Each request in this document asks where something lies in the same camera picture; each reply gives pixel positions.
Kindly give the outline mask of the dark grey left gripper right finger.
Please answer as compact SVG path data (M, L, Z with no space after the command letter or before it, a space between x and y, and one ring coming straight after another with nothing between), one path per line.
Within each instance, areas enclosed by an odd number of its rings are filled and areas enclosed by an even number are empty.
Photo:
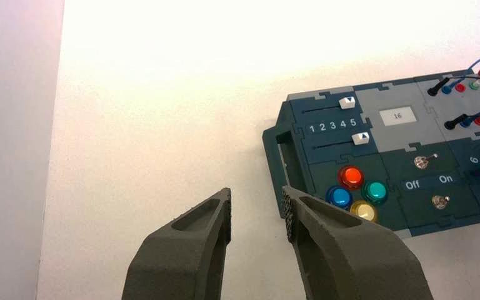
M421 263L393 231L291 186L282 212L307 299L432 299Z

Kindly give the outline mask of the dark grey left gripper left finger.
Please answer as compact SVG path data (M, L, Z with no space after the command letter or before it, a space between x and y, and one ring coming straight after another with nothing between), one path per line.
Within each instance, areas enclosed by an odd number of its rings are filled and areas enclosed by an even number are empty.
M231 189L224 187L143 240L122 299L220 299L230 241Z

